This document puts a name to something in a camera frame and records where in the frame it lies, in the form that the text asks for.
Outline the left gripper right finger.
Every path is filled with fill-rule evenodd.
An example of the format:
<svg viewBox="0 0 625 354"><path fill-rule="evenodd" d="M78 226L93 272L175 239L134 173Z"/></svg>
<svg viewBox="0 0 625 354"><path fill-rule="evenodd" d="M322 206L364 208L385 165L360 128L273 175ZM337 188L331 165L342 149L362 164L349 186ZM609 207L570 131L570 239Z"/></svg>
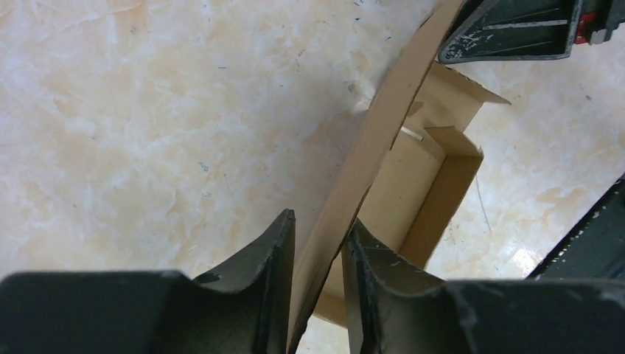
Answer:
<svg viewBox="0 0 625 354"><path fill-rule="evenodd" d="M622 353L620 280L442 280L356 221L343 245L352 353Z"/></svg>

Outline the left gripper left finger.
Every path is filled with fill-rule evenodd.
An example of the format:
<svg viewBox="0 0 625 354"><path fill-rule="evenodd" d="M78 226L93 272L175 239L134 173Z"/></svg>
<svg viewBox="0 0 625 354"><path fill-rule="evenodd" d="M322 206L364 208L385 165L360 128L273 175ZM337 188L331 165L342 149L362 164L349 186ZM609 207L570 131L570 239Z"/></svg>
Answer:
<svg viewBox="0 0 625 354"><path fill-rule="evenodd" d="M286 353L295 215L189 278L21 272L1 281L3 353Z"/></svg>

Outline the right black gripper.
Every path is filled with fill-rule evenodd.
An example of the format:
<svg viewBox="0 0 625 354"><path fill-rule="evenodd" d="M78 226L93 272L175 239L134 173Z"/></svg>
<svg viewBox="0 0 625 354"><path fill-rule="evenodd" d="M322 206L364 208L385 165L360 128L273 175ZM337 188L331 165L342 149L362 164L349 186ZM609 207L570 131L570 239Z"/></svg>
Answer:
<svg viewBox="0 0 625 354"><path fill-rule="evenodd" d="M624 0L465 1L438 61L559 60L574 41L602 44L623 23Z"/></svg>

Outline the brown cardboard box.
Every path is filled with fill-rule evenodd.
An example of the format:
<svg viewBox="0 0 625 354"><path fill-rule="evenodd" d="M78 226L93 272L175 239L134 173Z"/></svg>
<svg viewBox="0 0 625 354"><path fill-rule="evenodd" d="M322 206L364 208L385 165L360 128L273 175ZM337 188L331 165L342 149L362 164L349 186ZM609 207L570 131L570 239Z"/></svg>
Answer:
<svg viewBox="0 0 625 354"><path fill-rule="evenodd" d="M484 103L503 98L438 59L463 7L442 1L400 52L314 223L298 238L289 351L312 315L343 324L340 251L354 224L424 268L466 195L483 153L465 129Z"/></svg>

